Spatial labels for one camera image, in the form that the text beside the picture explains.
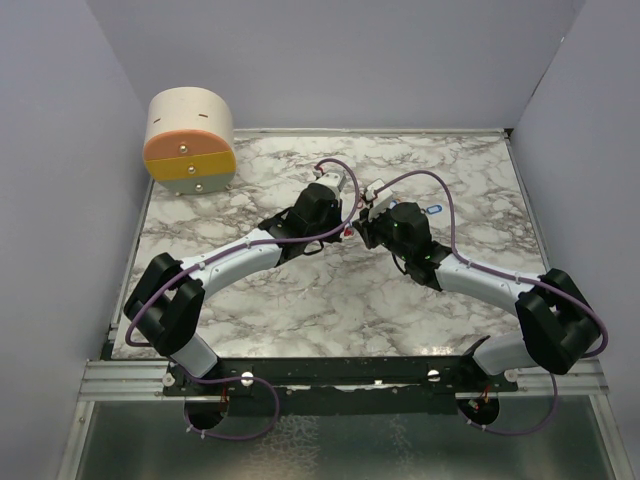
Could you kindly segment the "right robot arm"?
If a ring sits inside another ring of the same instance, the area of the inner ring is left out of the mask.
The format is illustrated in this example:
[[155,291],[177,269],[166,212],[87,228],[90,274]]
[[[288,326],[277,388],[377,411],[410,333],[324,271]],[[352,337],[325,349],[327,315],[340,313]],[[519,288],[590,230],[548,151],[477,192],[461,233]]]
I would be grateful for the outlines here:
[[551,269],[529,279],[464,262],[432,238],[427,216],[415,203],[399,203],[376,214],[365,209],[354,228],[367,248],[381,246],[402,260],[405,274],[417,284],[475,298],[518,319],[518,333],[488,337],[467,351],[472,359],[460,365],[459,378],[469,390],[483,390],[510,369],[541,367],[564,375],[602,336],[566,272]]

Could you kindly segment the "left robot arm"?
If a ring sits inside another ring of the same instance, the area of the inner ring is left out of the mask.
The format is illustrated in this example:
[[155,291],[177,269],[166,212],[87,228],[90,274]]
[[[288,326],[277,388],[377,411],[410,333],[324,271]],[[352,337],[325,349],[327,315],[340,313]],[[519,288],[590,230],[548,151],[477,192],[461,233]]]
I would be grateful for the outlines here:
[[295,204],[262,221],[241,239],[182,260],[157,255],[127,299],[123,313],[160,355],[183,367],[186,382],[206,395],[220,385],[218,356],[197,333],[205,300],[254,273],[305,254],[306,247],[340,240],[345,179],[328,173],[310,183]]

